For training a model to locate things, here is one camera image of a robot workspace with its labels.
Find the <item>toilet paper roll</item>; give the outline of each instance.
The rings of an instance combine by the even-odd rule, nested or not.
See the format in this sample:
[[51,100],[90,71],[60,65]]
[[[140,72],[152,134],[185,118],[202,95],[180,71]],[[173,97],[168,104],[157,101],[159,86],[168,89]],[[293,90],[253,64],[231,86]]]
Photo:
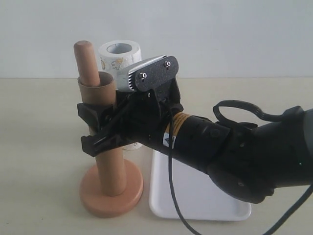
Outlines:
[[[140,45],[130,40],[115,40],[104,43],[98,50],[101,59],[102,70],[110,73],[113,79],[119,70],[141,61]],[[133,143],[123,147],[125,150],[134,150],[142,146]]]

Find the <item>warning label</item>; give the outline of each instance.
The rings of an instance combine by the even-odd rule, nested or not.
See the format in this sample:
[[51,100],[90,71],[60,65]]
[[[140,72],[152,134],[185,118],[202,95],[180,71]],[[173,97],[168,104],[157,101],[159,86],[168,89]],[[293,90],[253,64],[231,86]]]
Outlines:
[[[174,121],[173,121],[173,146],[175,144],[176,136],[182,126],[182,124],[186,121],[187,118],[189,118],[189,114],[185,113],[178,113],[174,116]],[[163,145],[166,147],[169,146],[169,133],[170,133],[170,124],[167,125],[167,128],[165,130],[164,136],[163,136]]]

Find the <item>beige table surface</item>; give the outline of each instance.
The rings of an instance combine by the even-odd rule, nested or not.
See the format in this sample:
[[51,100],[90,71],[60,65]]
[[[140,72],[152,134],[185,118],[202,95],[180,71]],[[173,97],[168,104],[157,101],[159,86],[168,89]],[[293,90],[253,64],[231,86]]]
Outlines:
[[[313,78],[179,79],[185,112],[212,120],[223,99],[255,103],[280,114],[301,105],[313,108]],[[126,151],[142,170],[144,192],[135,209],[113,219],[88,214],[78,186],[94,159],[81,151],[88,133],[78,118],[76,79],[0,79],[0,235],[188,235],[179,220],[161,219],[149,209],[152,150]],[[246,111],[227,109],[237,121],[256,121]],[[306,187],[276,190],[252,206],[243,222],[190,221],[204,235],[260,235],[293,204]],[[276,233],[313,233],[313,198]]]

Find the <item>white tray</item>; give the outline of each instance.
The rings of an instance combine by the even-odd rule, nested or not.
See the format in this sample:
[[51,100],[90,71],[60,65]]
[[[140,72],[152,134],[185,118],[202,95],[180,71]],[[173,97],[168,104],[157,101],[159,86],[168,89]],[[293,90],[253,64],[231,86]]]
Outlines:
[[[186,219],[241,221],[251,215],[251,204],[228,196],[203,174],[173,159],[173,184],[177,202]],[[168,180],[168,157],[154,151],[149,205],[162,218],[179,218]]]

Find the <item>white wall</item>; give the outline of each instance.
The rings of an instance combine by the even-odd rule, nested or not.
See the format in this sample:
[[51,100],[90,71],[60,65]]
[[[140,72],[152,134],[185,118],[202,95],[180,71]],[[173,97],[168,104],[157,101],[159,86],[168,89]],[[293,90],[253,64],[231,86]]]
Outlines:
[[313,76],[313,1],[2,0],[0,77],[77,77],[76,41],[116,39],[180,77]]

